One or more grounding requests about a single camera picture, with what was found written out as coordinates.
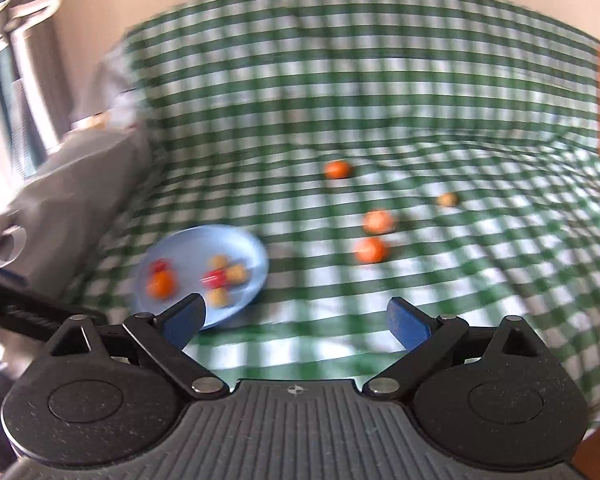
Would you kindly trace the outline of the small red fruit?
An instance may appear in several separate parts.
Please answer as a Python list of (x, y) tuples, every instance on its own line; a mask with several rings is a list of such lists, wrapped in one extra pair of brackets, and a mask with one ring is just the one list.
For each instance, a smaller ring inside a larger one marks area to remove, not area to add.
[(172, 269), (171, 263), (167, 259), (157, 259), (152, 261), (149, 266), (150, 274), (157, 274), (161, 272), (169, 272)]

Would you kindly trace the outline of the plastic-wrapped red fruit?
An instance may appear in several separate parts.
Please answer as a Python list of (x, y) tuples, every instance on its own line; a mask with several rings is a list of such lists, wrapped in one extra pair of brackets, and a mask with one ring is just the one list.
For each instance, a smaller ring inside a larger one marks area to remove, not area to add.
[(201, 283), (205, 288), (208, 289), (219, 289), (225, 287), (228, 284), (226, 270), (215, 269), (207, 272), (201, 278)]

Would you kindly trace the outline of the green-brown kiwi fruit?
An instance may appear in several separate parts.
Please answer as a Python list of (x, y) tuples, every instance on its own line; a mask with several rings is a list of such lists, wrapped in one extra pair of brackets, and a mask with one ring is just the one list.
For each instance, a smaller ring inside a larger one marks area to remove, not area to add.
[(225, 269), (226, 281), (230, 286), (240, 286), (248, 282), (249, 270), (242, 263), (234, 263)]

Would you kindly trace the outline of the orange fruit on plate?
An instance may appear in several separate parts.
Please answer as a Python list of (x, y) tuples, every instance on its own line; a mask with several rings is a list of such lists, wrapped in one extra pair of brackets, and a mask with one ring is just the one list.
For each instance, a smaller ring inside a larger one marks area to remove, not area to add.
[(152, 273), (146, 285), (149, 297), (157, 301), (165, 301), (175, 295), (177, 289), (176, 275), (172, 270)]

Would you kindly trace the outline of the light blue plate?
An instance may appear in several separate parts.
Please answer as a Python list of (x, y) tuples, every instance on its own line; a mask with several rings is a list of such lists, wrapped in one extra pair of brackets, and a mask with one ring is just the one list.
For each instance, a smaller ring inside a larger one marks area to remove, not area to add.
[[(209, 298), (211, 289), (201, 283), (204, 274), (211, 271), (208, 260), (219, 254), (227, 255), (230, 264), (242, 263), (250, 274), (248, 282), (243, 285), (225, 286), (227, 305), (222, 308), (212, 306)], [(150, 263), (157, 259), (169, 260), (177, 279), (175, 295), (165, 301), (149, 297), (146, 290), (151, 275)], [(236, 226), (208, 224), (179, 231), (152, 245), (135, 266), (129, 296), (130, 311), (158, 314), (191, 292), (198, 292), (207, 305), (203, 327), (208, 330), (225, 323), (251, 304), (264, 287), (268, 268), (268, 256), (263, 243)]]

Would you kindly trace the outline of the beige fruit on plate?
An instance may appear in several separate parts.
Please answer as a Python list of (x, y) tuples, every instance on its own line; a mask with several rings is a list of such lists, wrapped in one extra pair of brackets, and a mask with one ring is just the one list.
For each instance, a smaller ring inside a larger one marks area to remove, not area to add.
[(229, 264), (230, 258), (223, 254), (214, 255), (208, 260), (209, 269), (212, 271), (225, 269)]

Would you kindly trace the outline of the large orange fruit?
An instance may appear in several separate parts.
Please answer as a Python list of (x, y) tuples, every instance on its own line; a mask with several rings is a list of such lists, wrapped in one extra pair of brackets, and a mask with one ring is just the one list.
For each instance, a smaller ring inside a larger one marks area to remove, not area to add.
[(358, 240), (354, 252), (360, 263), (375, 264), (387, 260), (389, 246), (380, 237), (370, 236)]

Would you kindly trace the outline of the plastic-wrapped orange fruit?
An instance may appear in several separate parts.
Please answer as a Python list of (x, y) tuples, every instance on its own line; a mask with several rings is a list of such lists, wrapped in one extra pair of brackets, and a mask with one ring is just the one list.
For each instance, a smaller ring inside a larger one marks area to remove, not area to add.
[(395, 226), (396, 220), (392, 212), (385, 209), (370, 210), (364, 216), (364, 231), (373, 236), (392, 233)]

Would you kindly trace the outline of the small beige round fruit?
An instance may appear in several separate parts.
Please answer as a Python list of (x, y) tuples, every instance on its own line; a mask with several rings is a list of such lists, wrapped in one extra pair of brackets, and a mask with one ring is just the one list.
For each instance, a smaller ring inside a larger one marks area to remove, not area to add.
[(437, 197), (437, 205), (446, 208), (454, 208), (459, 204), (459, 197), (456, 193), (443, 193)]

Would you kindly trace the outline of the grey vacuum cleaner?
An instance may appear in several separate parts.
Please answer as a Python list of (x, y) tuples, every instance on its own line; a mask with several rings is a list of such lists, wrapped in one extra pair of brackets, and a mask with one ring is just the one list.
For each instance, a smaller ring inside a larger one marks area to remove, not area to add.
[(55, 31), (43, 26), (64, 0), (0, 2), (0, 55), (12, 63), (7, 107), (12, 166), (27, 179), (56, 152), (70, 128), (70, 89), (59, 58)]

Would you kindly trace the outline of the small orange tangerine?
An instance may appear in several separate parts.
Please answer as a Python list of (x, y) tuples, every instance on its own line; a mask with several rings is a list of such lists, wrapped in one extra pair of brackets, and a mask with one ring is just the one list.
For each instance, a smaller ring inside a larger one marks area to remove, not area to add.
[(343, 159), (331, 160), (324, 166), (324, 174), (327, 179), (347, 179), (352, 174), (352, 166)]

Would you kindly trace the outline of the green white checkered cloth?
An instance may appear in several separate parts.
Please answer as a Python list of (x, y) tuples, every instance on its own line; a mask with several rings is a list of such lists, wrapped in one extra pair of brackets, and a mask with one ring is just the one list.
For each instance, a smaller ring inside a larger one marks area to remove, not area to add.
[[(229, 223), (269, 275), (190, 346), (228, 380), (373, 376), (399, 353), (401, 296), (475, 325), (523, 316), (600, 405), (597, 39), (500, 0), (195, 0), (120, 44), (152, 168), (69, 300), (124, 313), (151, 245)], [(337, 159), (347, 179), (325, 177)], [(375, 209), (396, 226), (364, 264)]]

